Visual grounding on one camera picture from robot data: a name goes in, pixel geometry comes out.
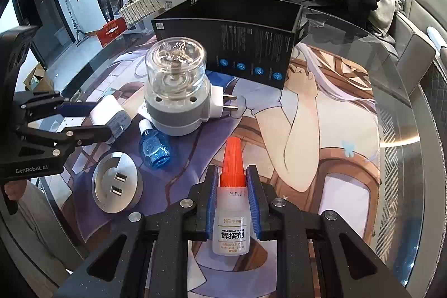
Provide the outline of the person's left hand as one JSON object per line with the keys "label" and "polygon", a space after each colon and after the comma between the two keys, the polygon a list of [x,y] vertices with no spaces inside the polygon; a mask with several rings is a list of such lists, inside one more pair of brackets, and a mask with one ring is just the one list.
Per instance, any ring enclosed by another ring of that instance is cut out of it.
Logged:
{"label": "person's left hand", "polygon": [[4,191],[10,201],[19,201],[27,189],[28,180],[8,182],[4,185]]}

